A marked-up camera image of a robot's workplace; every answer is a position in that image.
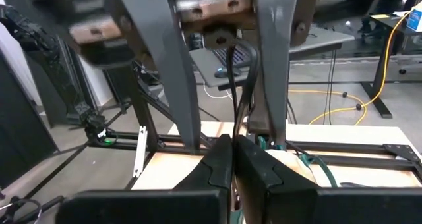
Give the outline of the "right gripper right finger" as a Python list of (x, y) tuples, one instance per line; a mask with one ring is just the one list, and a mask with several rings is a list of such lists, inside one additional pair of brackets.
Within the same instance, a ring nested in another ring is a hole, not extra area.
[(422, 188), (328, 188), (244, 136), (235, 176), (247, 224), (422, 224)]

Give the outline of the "white plastic bracket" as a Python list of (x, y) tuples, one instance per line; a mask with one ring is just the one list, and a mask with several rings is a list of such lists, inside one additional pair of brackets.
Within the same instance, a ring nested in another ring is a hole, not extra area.
[(141, 126), (138, 132), (138, 140), (136, 144), (136, 155), (133, 167), (133, 177), (139, 178), (144, 170), (144, 157), (146, 153), (148, 131), (145, 126)]

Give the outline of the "black computer mouse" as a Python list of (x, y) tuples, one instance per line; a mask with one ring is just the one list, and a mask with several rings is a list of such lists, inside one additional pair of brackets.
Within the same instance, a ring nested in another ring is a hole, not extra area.
[[(242, 74), (242, 72), (237, 68), (233, 68), (232, 73), (233, 73), (234, 77), (240, 76)], [(218, 68), (216, 70), (216, 72), (214, 73), (214, 77), (215, 78), (227, 78), (228, 77), (227, 67)]]

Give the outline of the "gray keyboard tray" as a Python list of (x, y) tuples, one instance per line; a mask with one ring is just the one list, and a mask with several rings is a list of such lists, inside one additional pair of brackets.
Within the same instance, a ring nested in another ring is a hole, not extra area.
[[(305, 43), (297, 47), (292, 47), (289, 50), (289, 60), (300, 60), (309, 55), (337, 50), (342, 47), (343, 43), (353, 41), (354, 39), (355, 37), (349, 34), (312, 26)], [(211, 51), (197, 49), (191, 51), (190, 54), (202, 76), (203, 82), (208, 87), (218, 87), (219, 90), (225, 90), (229, 87), (229, 80), (227, 78), (216, 78), (214, 76), (214, 73), (222, 64)]]

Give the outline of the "black monitor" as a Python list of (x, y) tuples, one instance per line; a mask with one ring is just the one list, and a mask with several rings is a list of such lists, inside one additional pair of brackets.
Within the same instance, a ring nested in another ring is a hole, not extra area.
[(0, 52), (0, 188), (6, 188), (58, 150)]

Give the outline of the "black keyboard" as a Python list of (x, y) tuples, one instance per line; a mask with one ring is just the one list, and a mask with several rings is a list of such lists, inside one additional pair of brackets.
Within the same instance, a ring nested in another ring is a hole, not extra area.
[[(212, 49), (211, 52), (221, 62), (223, 66), (226, 66), (227, 49)], [(242, 46), (237, 46), (233, 53), (233, 66), (235, 68), (248, 67), (251, 61), (249, 52)]]

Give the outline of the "cream canvas green-trimmed garden bag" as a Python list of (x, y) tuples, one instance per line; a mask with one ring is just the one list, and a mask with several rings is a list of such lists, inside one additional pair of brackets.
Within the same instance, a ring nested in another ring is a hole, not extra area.
[(256, 140), (261, 149), (266, 150), (268, 154), (276, 158), (296, 173), (305, 177), (306, 179), (317, 183), (317, 179), (311, 169), (311, 164), (316, 163), (326, 175), (331, 187), (338, 187), (338, 183), (327, 164), (319, 156), (311, 155), (299, 148), (294, 148), (295, 153), (290, 153), (282, 145), (271, 145), (263, 136), (257, 136)]

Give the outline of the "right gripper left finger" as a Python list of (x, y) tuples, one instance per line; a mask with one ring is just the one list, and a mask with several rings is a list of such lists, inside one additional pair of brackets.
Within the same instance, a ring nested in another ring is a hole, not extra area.
[(232, 158), (223, 134), (174, 188), (79, 192), (59, 206), (55, 224), (229, 224)]

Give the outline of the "blue and white box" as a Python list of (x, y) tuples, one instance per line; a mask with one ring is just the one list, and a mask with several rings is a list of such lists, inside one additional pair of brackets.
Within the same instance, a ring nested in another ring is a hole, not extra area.
[(414, 9), (410, 12), (406, 27), (414, 32), (422, 32), (422, 10)]

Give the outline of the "black office desk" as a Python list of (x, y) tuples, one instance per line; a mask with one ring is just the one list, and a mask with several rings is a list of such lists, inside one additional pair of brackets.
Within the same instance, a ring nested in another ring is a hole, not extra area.
[(380, 58), (378, 60), (374, 80), (372, 82), (362, 82), (361, 85), (368, 97), (371, 99), (370, 103), (374, 105), (380, 116), (383, 119), (391, 119), (392, 114), (381, 100), (380, 95), (386, 82), (386, 72), (388, 69), (391, 52), (394, 48), (396, 34), (401, 34), (404, 36), (422, 36), (422, 32), (416, 32), (412, 29), (409, 29), (406, 26), (406, 23), (404, 23), (404, 20), (400, 22), (401, 18), (398, 16), (373, 15), (371, 16), (371, 19), (376, 23), (386, 27), (387, 33)]

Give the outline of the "black aluminium table frame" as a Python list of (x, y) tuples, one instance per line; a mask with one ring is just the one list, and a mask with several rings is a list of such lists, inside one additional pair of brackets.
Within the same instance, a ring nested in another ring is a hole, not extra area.
[[(108, 131), (104, 138), (88, 139), (87, 145), (93, 148), (107, 148), (118, 150), (136, 150), (136, 140), (138, 135), (130, 132), (112, 132)], [(150, 152), (148, 158), (151, 158), (155, 152), (167, 152), (174, 154), (193, 154), (203, 155), (207, 149), (216, 142), (217, 138), (201, 135), (201, 141), (204, 147), (197, 148), (194, 151), (179, 145), (182, 139), (179, 135), (159, 134), (154, 138), (153, 144), (146, 145), (146, 151)], [(352, 154), (375, 154), (375, 155), (394, 155), (400, 156), (402, 160), (364, 158), (364, 157), (340, 157), (338, 155), (321, 155), (320, 158), (327, 165), (336, 165), (344, 167), (359, 167), (372, 169), (391, 169), (397, 171), (411, 171), (422, 183), (422, 159), (417, 157), (417, 153), (409, 145), (393, 144), (341, 144), (329, 142), (289, 142), (288, 148), (298, 148), (300, 150), (314, 152), (340, 152)]]

